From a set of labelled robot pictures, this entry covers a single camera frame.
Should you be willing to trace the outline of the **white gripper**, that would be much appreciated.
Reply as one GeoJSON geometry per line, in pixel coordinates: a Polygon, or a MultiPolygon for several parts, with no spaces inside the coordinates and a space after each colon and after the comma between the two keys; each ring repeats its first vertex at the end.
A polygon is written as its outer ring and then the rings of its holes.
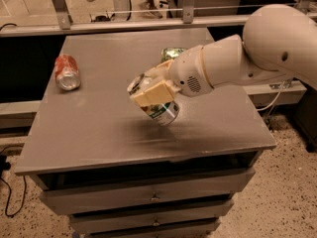
{"type": "Polygon", "coordinates": [[[150,68],[146,76],[139,76],[130,83],[130,98],[145,107],[171,102],[179,91],[188,97],[210,93],[213,87],[205,73],[202,50],[201,45],[196,46],[174,60],[150,68]],[[173,82],[163,79],[169,77],[173,82]]]}

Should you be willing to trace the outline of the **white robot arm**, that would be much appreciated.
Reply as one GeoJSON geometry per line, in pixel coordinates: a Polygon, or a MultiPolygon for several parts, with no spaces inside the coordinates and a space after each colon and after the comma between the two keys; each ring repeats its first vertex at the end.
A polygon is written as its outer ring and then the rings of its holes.
{"type": "Polygon", "coordinates": [[[193,97],[227,85],[297,78],[317,88],[317,24],[292,7],[261,7],[243,34],[182,52],[136,77],[130,98],[141,107],[164,104],[180,93],[193,97]]]}

